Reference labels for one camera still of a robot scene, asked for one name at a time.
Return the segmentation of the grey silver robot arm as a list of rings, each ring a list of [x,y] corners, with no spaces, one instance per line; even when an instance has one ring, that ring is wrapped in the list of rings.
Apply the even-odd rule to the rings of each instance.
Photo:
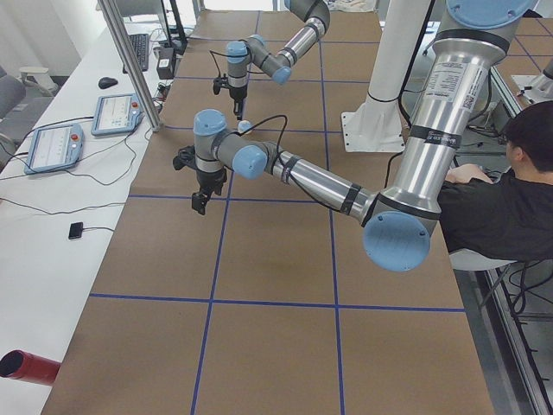
[[[365,102],[342,119],[346,160],[369,163],[372,178],[383,175],[386,156],[398,171],[370,191],[283,149],[279,142],[251,141],[229,129],[226,116],[206,109],[194,117],[194,142],[174,165],[193,169],[199,190],[192,206],[203,213],[219,194],[228,172],[249,180],[268,174],[299,188],[325,208],[354,218],[364,230],[368,258],[389,271],[409,271],[428,256],[440,217],[438,193],[461,135],[474,115],[491,68],[503,60],[528,1],[448,1],[435,36],[434,62],[416,102],[407,134],[399,104],[418,50],[428,1],[394,1],[385,24]]]
[[[289,80],[292,67],[327,33],[330,10],[320,0],[286,1],[286,8],[303,22],[303,27],[275,54],[267,48],[261,35],[250,35],[244,40],[226,45],[227,73],[213,81],[213,92],[222,88],[233,100],[233,114],[243,118],[247,97],[248,69],[257,67],[278,85]]]

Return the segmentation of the person's hand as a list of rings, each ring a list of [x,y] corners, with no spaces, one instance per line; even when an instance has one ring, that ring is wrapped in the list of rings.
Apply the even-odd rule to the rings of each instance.
[[[469,183],[476,179],[486,183],[492,183],[492,179],[476,164],[464,164],[450,169],[446,174],[445,181],[452,183]]]

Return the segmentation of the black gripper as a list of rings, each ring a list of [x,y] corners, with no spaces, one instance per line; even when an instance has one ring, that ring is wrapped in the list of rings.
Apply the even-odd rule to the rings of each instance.
[[[227,180],[226,169],[215,172],[196,171],[196,179],[200,185],[198,192],[192,194],[192,209],[200,215],[206,214],[207,203],[212,195],[221,195]]]

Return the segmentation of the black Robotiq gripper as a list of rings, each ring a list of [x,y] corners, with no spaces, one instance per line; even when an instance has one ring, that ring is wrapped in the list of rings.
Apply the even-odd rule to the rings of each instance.
[[[244,112],[244,103],[247,97],[247,86],[241,86],[241,87],[230,86],[229,94],[234,102],[234,105],[233,105],[234,115],[236,116],[237,120],[242,120],[243,112]]]

